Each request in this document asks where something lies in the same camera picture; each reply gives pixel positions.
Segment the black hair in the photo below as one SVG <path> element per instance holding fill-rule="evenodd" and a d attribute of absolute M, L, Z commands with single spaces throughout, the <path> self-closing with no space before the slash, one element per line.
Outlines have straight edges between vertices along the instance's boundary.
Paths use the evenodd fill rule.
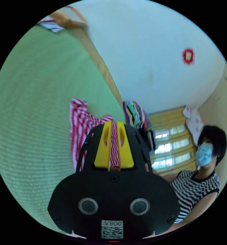
<path fill-rule="evenodd" d="M 213 145 L 213 155 L 217 157 L 217 166 L 226 154 L 226 133 L 217 126 L 205 125 L 198 139 L 198 147 L 202 144 L 202 141 L 205 138 Z"/>

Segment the surgical mask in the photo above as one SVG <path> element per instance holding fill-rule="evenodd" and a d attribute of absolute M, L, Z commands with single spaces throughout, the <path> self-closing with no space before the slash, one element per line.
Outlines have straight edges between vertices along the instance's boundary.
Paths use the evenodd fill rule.
<path fill-rule="evenodd" d="M 213 157 L 211 157 L 212 152 L 213 152 L 212 144 L 206 142 L 201 144 L 198 150 L 196 151 L 196 155 L 195 155 L 197 165 L 205 166 L 206 164 L 210 163 L 213 159 Z"/>

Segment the woman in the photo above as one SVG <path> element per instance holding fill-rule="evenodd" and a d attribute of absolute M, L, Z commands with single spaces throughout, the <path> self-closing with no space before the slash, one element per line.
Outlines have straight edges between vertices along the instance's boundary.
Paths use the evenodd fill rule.
<path fill-rule="evenodd" d="M 217 126 L 206 125 L 199 136 L 196 152 L 196 163 L 200 169 L 163 176 L 174 188 L 181 211 L 171 228 L 160 235 L 195 220 L 214 202 L 220 190 L 220 180 L 214 170 L 224 158 L 226 148 L 225 132 Z M 154 236 L 155 232 L 145 238 Z"/>

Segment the black and white striped shirt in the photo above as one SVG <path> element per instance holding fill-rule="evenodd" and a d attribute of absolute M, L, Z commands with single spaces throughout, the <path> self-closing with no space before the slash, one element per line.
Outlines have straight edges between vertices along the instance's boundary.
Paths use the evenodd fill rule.
<path fill-rule="evenodd" d="M 174 223 L 180 223 L 203 197 L 212 192 L 219 193 L 220 179 L 215 172 L 206 179 L 195 179 L 194 176 L 197 172 L 181 171 L 177 178 L 171 182 L 181 208 Z"/>

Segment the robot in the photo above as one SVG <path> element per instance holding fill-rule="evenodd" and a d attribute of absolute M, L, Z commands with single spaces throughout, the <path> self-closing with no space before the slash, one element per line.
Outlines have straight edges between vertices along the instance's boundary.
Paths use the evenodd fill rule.
<path fill-rule="evenodd" d="M 111 130 L 112 122 L 106 122 L 90 131 L 76 172 L 51 196 L 51 218 L 60 230 L 98 243 L 136 241 L 167 231 L 180 212 L 173 188 L 152 172 L 149 150 L 138 130 L 123 122 L 117 122 L 120 171 L 111 172 L 111 145 L 105 144 L 111 142 Z"/>

